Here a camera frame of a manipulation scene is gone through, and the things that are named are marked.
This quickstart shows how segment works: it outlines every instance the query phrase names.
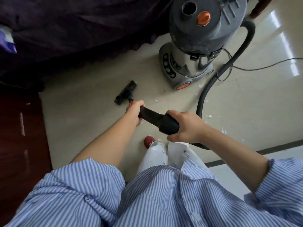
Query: blue and white striped shirt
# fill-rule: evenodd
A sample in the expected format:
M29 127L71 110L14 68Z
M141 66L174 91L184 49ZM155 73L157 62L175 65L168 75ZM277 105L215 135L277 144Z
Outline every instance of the blue and white striped shirt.
M126 186L117 168L87 159L46 174L7 226L303 226L303 163L269 165L245 203L189 156Z

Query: hand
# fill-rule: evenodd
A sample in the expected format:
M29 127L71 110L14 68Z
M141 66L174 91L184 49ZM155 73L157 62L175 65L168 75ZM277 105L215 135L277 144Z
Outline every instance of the hand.
M167 140L173 143L200 143L205 130L209 127L198 115L193 114L189 111L178 112L174 110L168 110L166 114L169 114L171 117L173 117L180 126L178 133L169 135L167 137Z
M136 126L139 126L142 122L142 119L138 117L141 106L145 106L143 100L136 101L132 105L129 105L125 111L126 115L130 115L131 118L134 119L134 123Z

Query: orange button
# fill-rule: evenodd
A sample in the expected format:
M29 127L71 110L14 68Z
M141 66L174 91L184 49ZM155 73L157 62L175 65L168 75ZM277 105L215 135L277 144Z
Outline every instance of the orange button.
M197 23L199 26L206 26L210 21L210 13L208 11L202 11L197 16Z
M181 86L179 86L179 87L177 88L177 90L181 90L181 89L187 87L188 85L189 85L189 83L182 84Z

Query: dark purple fabric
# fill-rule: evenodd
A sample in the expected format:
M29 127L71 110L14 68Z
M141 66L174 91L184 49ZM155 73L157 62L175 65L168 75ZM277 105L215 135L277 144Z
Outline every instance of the dark purple fabric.
M0 0L0 23L13 30L18 52L0 51L0 80L24 87L25 82L45 79L60 69L151 44L169 30L171 3Z

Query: vacuum base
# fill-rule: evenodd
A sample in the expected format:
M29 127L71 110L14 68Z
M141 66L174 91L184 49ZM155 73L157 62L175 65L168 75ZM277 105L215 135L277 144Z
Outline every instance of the vacuum base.
M165 76L168 78L169 83L174 90L183 89L189 86L191 83L198 81L202 79L204 76L213 72L212 64L210 64L205 69L204 72L200 73L195 77L185 76L180 72L178 72L184 67L179 66L172 57L172 42L168 42L162 45L162 47L159 50L159 56L160 56L160 65L162 67L162 71L165 74Z

